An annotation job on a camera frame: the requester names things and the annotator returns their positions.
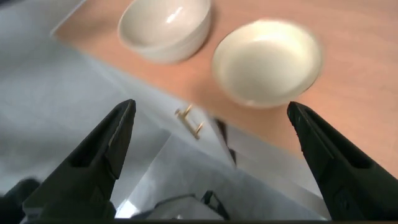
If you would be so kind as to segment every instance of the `white bowl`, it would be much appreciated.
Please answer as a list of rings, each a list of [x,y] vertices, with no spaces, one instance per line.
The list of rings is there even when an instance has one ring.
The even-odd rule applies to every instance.
[[[284,21],[256,21],[217,46],[213,75],[238,103],[270,108],[294,100],[317,79],[321,47],[304,28]]]
[[[210,0],[135,0],[119,21],[119,38],[157,63],[192,56],[210,29]]]

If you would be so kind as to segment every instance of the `bowl rim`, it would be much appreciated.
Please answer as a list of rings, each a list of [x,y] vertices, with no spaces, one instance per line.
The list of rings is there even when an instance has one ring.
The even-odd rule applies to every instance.
[[[134,6],[135,3],[139,2],[139,1],[145,1],[145,0],[133,0],[129,6],[124,10],[122,16],[119,19],[118,22],[118,38],[119,40],[126,46],[132,48],[135,51],[138,52],[142,52],[142,51],[150,51],[150,52],[155,52],[155,51],[159,51],[159,50],[165,50],[168,49],[170,47],[174,47],[175,45],[178,45],[179,43],[181,43],[181,41],[187,39],[192,33],[194,33],[202,24],[203,21],[205,21],[205,19],[208,17],[209,13],[211,12],[211,0],[201,0],[201,1],[205,1],[206,2],[206,13],[203,15],[203,17],[200,19],[199,25],[196,26],[191,32],[183,35],[181,38],[178,38],[175,41],[170,41],[167,42],[165,44],[162,45],[154,45],[154,46],[138,46],[136,44],[133,44],[130,40],[127,40],[126,38],[124,38],[124,35],[122,35],[121,32],[121,24],[123,21],[123,18],[125,17],[127,11]]]
[[[225,88],[225,86],[222,84],[222,81],[220,80],[219,75],[217,75],[216,72],[215,72],[215,55],[216,55],[217,50],[220,49],[220,45],[225,40],[225,38],[227,38],[228,36],[230,36],[231,34],[233,34],[235,32],[238,32],[239,30],[241,30],[241,29],[243,29],[245,27],[251,26],[251,25],[253,25],[253,24],[257,23],[257,22],[261,22],[261,23],[278,22],[278,23],[281,23],[281,24],[287,24],[287,25],[290,25],[290,26],[294,26],[294,27],[300,29],[301,31],[303,31],[304,33],[308,34],[308,36],[314,41],[315,45],[317,46],[318,54],[320,56],[320,62],[318,64],[318,67],[317,67],[317,70],[316,70],[317,75],[316,75],[314,81],[312,81],[311,84],[308,87],[306,87],[298,96],[295,96],[294,98],[299,97],[302,93],[307,91],[316,82],[316,80],[318,80],[319,77],[322,75],[322,69],[323,69],[323,66],[324,66],[324,63],[325,63],[324,62],[325,49],[322,46],[321,42],[319,41],[318,37],[309,28],[307,28],[306,26],[303,26],[301,24],[298,24],[298,23],[296,23],[294,21],[288,21],[288,20],[285,20],[285,19],[259,19],[259,20],[256,20],[256,21],[248,22],[246,24],[243,24],[243,25],[233,29],[231,32],[227,33],[218,42],[217,47],[214,49],[213,56],[211,58],[211,76],[215,79],[215,82],[222,89],[224,94],[226,96],[228,96],[231,100],[233,100],[235,103],[239,104],[239,105],[249,106],[249,107],[256,108],[256,109],[276,108],[278,106],[281,106],[281,105],[289,103],[290,101],[294,100],[294,98],[291,97],[286,102],[280,102],[278,104],[273,104],[273,105],[272,104],[267,104],[267,103],[258,103],[258,102],[248,103],[248,101],[246,99],[241,98],[240,96],[237,96],[235,94],[232,94],[229,90],[227,90]]]

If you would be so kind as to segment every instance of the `gold drawer handle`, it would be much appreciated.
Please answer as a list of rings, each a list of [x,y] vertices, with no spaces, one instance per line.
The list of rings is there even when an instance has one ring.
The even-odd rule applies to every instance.
[[[187,115],[189,114],[191,109],[192,109],[192,105],[189,105],[189,107],[187,109],[185,109],[185,111],[180,111],[179,109],[177,109],[177,111],[175,111],[175,114],[177,115],[179,120],[183,123],[183,125],[189,130],[189,132],[191,132],[193,137],[195,137],[195,139],[199,140],[200,139],[199,131],[203,127],[203,122],[200,123],[196,129],[191,126],[191,124],[187,120]]]

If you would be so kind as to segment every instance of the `black object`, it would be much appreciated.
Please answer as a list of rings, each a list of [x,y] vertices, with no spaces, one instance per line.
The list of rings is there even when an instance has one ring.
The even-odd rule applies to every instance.
[[[287,115],[333,220],[398,220],[396,178],[307,106]]]
[[[39,186],[40,182],[35,179],[24,179],[0,197],[1,223],[20,223],[25,217],[22,203]]]
[[[23,204],[28,220],[113,220],[109,201],[130,143],[136,104],[118,104]]]
[[[230,220],[230,217],[228,215],[228,212],[225,210],[224,205],[221,203],[221,201],[212,190],[206,191],[200,201],[209,206],[209,208],[211,208],[213,211],[221,215],[224,220]]]

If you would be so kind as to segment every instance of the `white cabinet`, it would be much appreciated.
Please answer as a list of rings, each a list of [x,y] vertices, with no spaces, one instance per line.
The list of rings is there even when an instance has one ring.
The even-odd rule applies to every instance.
[[[92,64],[93,68],[97,69],[97,72],[122,88],[128,96],[134,99],[137,103],[137,108],[144,111],[161,128],[169,130],[183,141],[224,164],[235,166],[215,121],[203,110],[155,89],[133,75],[116,70],[88,56],[86,59]],[[191,110],[187,114],[186,122],[192,129],[196,129],[202,124],[198,132],[198,139],[175,114],[177,110],[185,111],[190,105]]]

